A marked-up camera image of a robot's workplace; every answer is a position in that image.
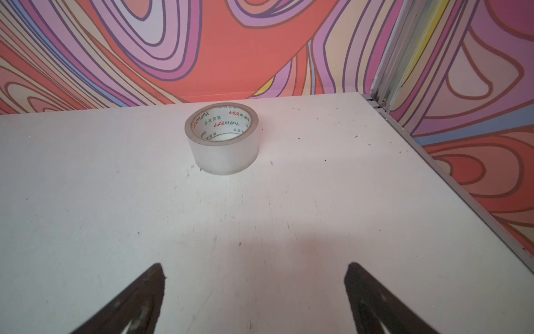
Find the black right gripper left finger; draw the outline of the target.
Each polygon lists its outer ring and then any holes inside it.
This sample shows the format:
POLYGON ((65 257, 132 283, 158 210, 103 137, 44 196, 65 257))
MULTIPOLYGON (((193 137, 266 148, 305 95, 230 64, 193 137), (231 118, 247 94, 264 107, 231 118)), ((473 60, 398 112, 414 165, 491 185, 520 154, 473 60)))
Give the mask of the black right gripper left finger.
POLYGON ((153 333, 164 300, 165 275, 155 263, 74 333, 153 333))

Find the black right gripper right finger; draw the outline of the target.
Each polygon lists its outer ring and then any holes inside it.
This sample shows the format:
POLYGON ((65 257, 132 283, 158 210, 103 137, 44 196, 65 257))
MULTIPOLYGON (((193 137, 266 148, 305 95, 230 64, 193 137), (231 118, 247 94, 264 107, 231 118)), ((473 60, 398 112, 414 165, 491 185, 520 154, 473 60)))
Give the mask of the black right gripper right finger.
POLYGON ((344 285, 358 333, 437 334, 362 265, 349 264, 344 285))

